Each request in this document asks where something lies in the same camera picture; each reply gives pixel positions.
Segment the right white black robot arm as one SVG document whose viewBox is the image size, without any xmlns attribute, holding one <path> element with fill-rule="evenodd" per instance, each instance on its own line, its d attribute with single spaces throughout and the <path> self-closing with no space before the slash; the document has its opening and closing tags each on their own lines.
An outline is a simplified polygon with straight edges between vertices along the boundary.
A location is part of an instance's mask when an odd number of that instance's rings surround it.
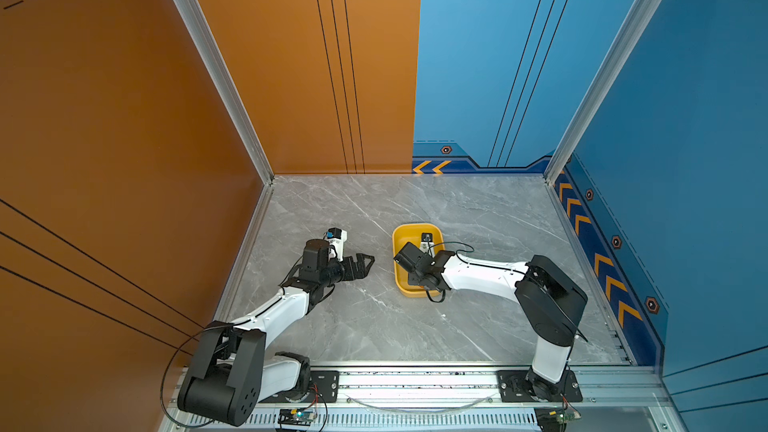
<svg viewBox="0 0 768 432">
<path fill-rule="evenodd" d="M 588 303 L 584 290 L 551 259 L 535 255 L 527 262 L 494 262 L 473 259 L 458 251 L 430 252 L 405 244 L 394 262 L 408 283 L 436 291 L 481 292 L 517 303 L 537 342 L 531 366 L 525 375 L 502 379 L 509 392 L 524 394 L 532 401 L 581 402 L 583 395 L 569 359 Z"/>
</svg>

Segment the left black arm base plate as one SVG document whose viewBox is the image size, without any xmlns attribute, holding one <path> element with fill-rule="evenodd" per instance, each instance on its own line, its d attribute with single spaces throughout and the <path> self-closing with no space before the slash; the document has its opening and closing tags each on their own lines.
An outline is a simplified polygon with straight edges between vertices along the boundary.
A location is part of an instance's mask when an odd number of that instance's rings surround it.
<svg viewBox="0 0 768 432">
<path fill-rule="evenodd" d="M 259 404 L 268 403 L 298 403 L 309 404 L 315 400 L 315 393 L 318 392 L 322 399 L 321 403 L 327 405 L 337 402 L 339 392 L 340 372 L 338 370 L 310 370 L 310 379 L 308 389 L 303 392 L 283 391 L 273 394 Z"/>
</svg>

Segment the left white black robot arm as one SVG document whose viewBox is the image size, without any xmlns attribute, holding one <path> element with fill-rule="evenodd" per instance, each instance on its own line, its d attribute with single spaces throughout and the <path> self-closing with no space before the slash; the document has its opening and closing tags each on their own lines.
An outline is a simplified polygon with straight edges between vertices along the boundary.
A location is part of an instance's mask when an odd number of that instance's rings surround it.
<svg viewBox="0 0 768 432">
<path fill-rule="evenodd" d="M 311 387 L 310 359 L 267 348 L 292 324 L 325 301 L 339 282 L 366 278 L 375 257 L 345 256 L 343 238 L 311 239 L 277 292 L 264 304 L 232 322 L 213 321 L 199 343 L 177 395 L 179 410 L 241 426 L 255 406 L 274 395 L 302 399 Z"/>
</svg>

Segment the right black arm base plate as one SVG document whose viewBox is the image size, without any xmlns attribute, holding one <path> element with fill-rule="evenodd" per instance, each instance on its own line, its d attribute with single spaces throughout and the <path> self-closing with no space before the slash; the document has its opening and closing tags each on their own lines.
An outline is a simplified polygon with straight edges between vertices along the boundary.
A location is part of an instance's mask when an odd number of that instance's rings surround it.
<svg viewBox="0 0 768 432">
<path fill-rule="evenodd" d="M 572 370 L 566 369 L 557 383 L 551 383 L 538 376 L 532 369 L 500 370 L 496 372 L 497 385 L 501 399 L 512 402 L 561 402 L 583 401 L 580 384 Z"/>
</svg>

